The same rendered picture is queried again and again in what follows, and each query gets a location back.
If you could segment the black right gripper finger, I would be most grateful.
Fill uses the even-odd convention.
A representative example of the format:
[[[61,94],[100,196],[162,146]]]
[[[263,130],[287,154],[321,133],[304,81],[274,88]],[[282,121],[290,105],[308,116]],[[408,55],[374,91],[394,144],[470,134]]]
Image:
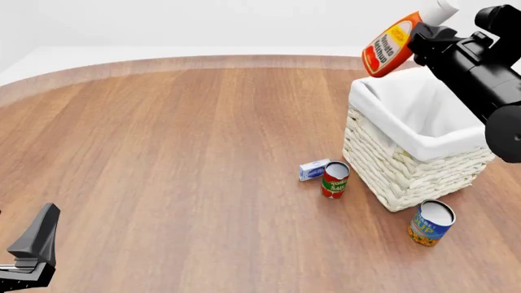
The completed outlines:
[[[456,36],[457,31],[447,26],[430,26],[419,22],[412,31],[412,38],[449,39]]]

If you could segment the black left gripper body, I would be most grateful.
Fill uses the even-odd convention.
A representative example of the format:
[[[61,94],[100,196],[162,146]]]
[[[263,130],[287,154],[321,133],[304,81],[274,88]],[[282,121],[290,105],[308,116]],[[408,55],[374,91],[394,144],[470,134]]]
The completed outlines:
[[[0,265],[0,289],[48,287],[55,267],[38,260],[23,260],[21,266]]]

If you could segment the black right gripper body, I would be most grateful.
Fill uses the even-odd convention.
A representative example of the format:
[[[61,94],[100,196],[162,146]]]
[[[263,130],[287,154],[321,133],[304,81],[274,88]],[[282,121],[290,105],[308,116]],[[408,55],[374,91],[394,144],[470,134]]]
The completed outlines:
[[[414,62],[420,66],[451,65],[460,67],[461,57],[458,57],[457,44],[464,38],[456,36],[424,36],[413,33],[408,47],[414,53]]]

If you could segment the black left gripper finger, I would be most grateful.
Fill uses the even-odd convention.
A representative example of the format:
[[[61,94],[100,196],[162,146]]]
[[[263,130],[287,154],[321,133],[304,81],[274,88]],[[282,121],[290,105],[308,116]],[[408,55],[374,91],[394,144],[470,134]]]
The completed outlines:
[[[15,260],[37,260],[56,266],[55,237],[60,209],[53,203],[45,204],[32,224],[7,248]]]

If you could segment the red tomato ketchup bottle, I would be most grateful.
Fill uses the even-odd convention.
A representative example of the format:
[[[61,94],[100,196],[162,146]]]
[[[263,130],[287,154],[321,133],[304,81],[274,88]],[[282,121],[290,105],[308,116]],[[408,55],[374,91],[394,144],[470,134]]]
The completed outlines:
[[[384,77],[411,57],[408,43],[420,23],[440,26],[459,11],[457,0],[427,0],[426,6],[405,16],[379,34],[361,53],[366,71]]]

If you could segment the white cloth basket liner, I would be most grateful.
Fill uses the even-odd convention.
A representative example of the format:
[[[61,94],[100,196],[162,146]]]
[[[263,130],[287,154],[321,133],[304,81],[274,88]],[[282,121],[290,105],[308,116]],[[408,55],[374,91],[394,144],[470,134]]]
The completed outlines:
[[[427,68],[355,80],[348,104],[389,155],[401,148],[427,161],[487,146],[484,124]]]

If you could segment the white woven wicker basket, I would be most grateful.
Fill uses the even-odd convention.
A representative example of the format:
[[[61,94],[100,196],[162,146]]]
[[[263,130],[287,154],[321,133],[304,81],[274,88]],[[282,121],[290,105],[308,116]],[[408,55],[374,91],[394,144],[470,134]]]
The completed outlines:
[[[470,186],[495,158],[489,149],[478,148],[437,160],[416,160],[399,146],[385,150],[385,136],[369,131],[369,126],[360,112],[348,110],[343,156],[389,212]]]

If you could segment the red tomato sauce can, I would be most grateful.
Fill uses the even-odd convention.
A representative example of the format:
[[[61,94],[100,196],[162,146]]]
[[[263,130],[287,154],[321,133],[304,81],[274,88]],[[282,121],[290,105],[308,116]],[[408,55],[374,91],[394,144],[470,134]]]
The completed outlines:
[[[331,161],[325,166],[321,192],[328,199],[339,199],[345,192],[350,168],[343,162]]]

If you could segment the small blue white box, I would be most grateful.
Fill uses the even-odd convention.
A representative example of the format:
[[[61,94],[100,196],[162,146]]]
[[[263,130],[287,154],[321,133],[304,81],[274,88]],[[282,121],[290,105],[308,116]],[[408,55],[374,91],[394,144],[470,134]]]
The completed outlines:
[[[329,159],[324,159],[300,165],[299,179],[301,181],[307,181],[315,177],[321,177],[325,172],[325,167],[329,163]]]

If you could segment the blue alphabet soup can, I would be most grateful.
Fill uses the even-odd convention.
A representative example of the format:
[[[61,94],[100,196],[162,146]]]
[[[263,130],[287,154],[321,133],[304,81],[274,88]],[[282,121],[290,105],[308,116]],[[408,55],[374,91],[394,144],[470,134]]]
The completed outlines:
[[[426,199],[408,225],[408,234],[423,246],[435,246],[456,221],[456,214],[437,199]]]

